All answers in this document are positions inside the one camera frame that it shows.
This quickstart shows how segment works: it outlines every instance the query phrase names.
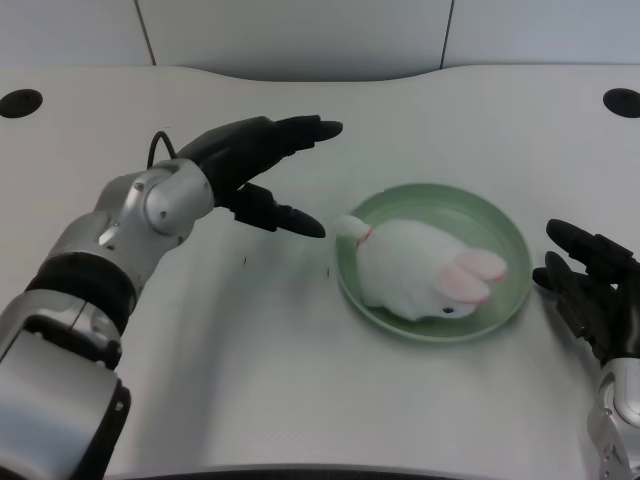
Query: gray wall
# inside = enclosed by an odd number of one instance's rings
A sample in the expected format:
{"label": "gray wall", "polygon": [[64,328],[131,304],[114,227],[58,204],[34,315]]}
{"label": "gray wall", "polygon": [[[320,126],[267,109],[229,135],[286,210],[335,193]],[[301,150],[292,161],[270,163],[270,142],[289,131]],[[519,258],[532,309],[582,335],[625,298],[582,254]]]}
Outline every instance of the gray wall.
{"label": "gray wall", "polygon": [[[640,64],[638,0],[453,1],[139,4],[158,65],[246,78],[374,80],[477,63]],[[0,67],[150,64],[133,0],[0,2]]]}

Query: green plate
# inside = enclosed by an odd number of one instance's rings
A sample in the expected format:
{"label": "green plate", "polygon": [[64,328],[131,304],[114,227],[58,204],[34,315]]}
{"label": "green plate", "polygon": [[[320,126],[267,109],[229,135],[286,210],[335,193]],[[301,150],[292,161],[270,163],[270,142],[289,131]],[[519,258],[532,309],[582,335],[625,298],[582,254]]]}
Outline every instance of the green plate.
{"label": "green plate", "polygon": [[340,285],[360,312],[387,330],[429,342],[475,338],[509,320],[527,298],[532,268],[527,244],[509,217],[477,195],[446,185],[402,185],[374,195],[352,215],[372,226],[393,218],[428,223],[455,235],[470,247],[497,253],[509,264],[507,277],[493,288],[491,300],[468,317],[428,317],[410,322],[384,308],[369,308],[362,303],[355,243],[338,238],[336,260]]}

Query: silver metal joint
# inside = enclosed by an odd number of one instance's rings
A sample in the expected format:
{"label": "silver metal joint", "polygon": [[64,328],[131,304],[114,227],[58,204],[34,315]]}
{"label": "silver metal joint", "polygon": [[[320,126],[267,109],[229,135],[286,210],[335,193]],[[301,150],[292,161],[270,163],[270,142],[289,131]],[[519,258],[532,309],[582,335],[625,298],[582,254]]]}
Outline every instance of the silver metal joint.
{"label": "silver metal joint", "polygon": [[107,184],[94,211],[67,227],[47,259],[72,253],[102,257],[129,278],[139,297],[162,256],[213,206],[209,182],[195,163],[158,162]]}
{"label": "silver metal joint", "polygon": [[602,371],[588,420],[589,435],[600,455],[599,478],[640,476],[639,426],[640,359],[611,360]]}

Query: silver robot arm segment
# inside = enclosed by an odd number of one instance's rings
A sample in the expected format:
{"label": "silver robot arm segment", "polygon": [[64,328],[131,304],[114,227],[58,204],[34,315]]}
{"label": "silver robot arm segment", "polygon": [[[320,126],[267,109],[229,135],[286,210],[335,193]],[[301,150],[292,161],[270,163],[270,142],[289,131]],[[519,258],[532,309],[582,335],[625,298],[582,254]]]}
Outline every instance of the silver robot arm segment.
{"label": "silver robot arm segment", "polygon": [[[116,178],[67,227],[0,317],[0,478],[102,478],[130,403],[112,371],[128,315],[162,256],[213,205],[200,168],[175,159]],[[105,281],[124,288],[78,286]]]}

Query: stuffed bunny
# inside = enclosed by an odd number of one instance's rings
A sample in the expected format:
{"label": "stuffed bunny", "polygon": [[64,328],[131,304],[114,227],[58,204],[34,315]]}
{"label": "stuffed bunny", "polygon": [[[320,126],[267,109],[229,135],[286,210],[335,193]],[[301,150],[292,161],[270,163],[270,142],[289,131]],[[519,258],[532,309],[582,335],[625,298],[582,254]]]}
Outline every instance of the stuffed bunny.
{"label": "stuffed bunny", "polygon": [[344,216],[336,233],[357,241],[365,305],[386,307],[407,320],[466,317],[489,300],[486,282],[498,282],[507,272],[507,263],[495,253],[470,249],[453,235],[414,220],[371,228]]}

